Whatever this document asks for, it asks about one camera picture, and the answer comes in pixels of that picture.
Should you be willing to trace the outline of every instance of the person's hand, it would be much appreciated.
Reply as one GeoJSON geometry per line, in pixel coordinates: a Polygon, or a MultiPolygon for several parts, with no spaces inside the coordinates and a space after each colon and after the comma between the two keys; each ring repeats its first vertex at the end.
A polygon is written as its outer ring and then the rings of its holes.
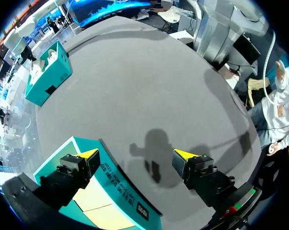
{"type": "Polygon", "coordinates": [[[276,61],[275,63],[276,63],[276,65],[277,65],[277,72],[276,72],[277,79],[278,79],[279,81],[282,81],[282,80],[284,80],[284,78],[285,78],[285,73],[281,70],[281,68],[280,68],[280,63],[279,63],[278,61],[276,61]]]}
{"type": "Polygon", "coordinates": [[[276,145],[271,144],[271,146],[272,146],[272,148],[274,149],[274,151],[273,151],[272,153],[268,153],[268,154],[267,154],[267,156],[269,156],[269,157],[272,156],[273,154],[275,154],[275,153],[279,150],[277,144],[276,144],[276,145]]]}

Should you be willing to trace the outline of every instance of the white cable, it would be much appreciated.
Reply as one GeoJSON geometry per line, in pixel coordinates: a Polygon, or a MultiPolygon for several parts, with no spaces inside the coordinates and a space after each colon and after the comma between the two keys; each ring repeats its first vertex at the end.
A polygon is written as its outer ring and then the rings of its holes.
{"type": "Polygon", "coordinates": [[[275,32],[273,31],[272,42],[271,42],[270,48],[269,48],[269,50],[268,50],[267,57],[266,57],[265,64],[264,64],[263,81],[264,81],[264,92],[265,92],[266,98],[268,99],[268,101],[269,101],[271,104],[273,104],[273,105],[275,105],[275,106],[279,106],[279,104],[273,102],[273,101],[269,98],[269,96],[268,96],[268,94],[267,94],[267,90],[266,90],[266,68],[267,68],[267,65],[268,65],[268,61],[269,61],[269,58],[270,58],[270,55],[271,55],[271,52],[272,52],[274,43],[275,43],[275,32]]]}

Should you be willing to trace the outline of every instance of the cardboard box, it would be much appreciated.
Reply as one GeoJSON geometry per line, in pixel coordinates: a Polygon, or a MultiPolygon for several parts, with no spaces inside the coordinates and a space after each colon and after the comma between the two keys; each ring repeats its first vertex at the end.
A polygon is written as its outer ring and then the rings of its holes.
{"type": "Polygon", "coordinates": [[[25,98],[38,106],[42,106],[56,88],[72,74],[67,52],[59,41],[51,45],[41,55],[40,59],[45,61],[44,68],[42,69],[43,74],[33,85],[29,84],[31,80],[31,76],[29,76],[25,92],[25,98]],[[48,51],[50,49],[57,51],[58,58],[46,69],[48,65],[48,51]]]}

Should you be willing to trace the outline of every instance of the cable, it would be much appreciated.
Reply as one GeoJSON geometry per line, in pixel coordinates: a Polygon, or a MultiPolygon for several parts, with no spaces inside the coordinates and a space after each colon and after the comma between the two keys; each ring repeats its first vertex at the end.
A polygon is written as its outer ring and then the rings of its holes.
{"type": "Polygon", "coordinates": [[[258,130],[276,130],[276,129],[284,129],[284,128],[287,128],[287,127],[289,127],[289,125],[281,127],[281,128],[259,128],[259,129],[256,129],[256,130],[257,131],[258,130]]]}
{"type": "Polygon", "coordinates": [[[264,93],[265,93],[265,95],[266,95],[266,98],[268,99],[268,101],[269,101],[271,104],[276,105],[276,106],[279,106],[279,104],[273,102],[273,101],[269,98],[268,93],[267,93],[267,90],[266,90],[266,80],[265,80],[265,78],[266,78],[266,68],[267,68],[267,65],[268,65],[268,61],[269,61],[269,58],[270,58],[270,55],[271,55],[271,52],[272,52],[274,43],[275,43],[275,32],[273,31],[272,42],[271,42],[270,48],[269,48],[269,50],[268,50],[267,57],[266,57],[265,64],[264,64],[263,81],[264,81],[264,93]]]}
{"type": "Polygon", "coordinates": [[[74,2],[74,0],[72,0],[71,3],[70,3],[70,5],[69,5],[69,8],[68,8],[68,10],[67,10],[67,16],[66,16],[66,19],[65,19],[64,22],[63,22],[63,25],[65,25],[66,22],[67,22],[67,19],[68,19],[68,16],[69,16],[69,10],[70,10],[73,2],[74,2]]]}
{"type": "Polygon", "coordinates": [[[234,63],[230,63],[230,62],[227,62],[227,63],[229,63],[229,64],[231,64],[231,65],[234,65],[234,66],[242,66],[242,65],[237,65],[237,64],[234,64],[234,63]]]}
{"type": "Polygon", "coordinates": [[[190,26],[189,27],[191,27],[191,31],[193,31],[193,28],[192,28],[192,19],[194,18],[194,16],[195,16],[195,14],[193,13],[192,14],[192,17],[190,18],[190,26]]]}

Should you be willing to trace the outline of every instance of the gray table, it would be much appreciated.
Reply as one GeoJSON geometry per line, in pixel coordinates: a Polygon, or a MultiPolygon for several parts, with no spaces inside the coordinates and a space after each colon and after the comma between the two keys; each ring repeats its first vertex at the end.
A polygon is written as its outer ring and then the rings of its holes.
{"type": "Polygon", "coordinates": [[[197,229],[214,210],[172,168],[173,148],[215,159],[245,183],[260,156],[255,127],[226,81],[196,52],[122,17],[69,40],[73,74],[37,107],[42,152],[71,136],[102,138],[163,229],[197,229]]]}

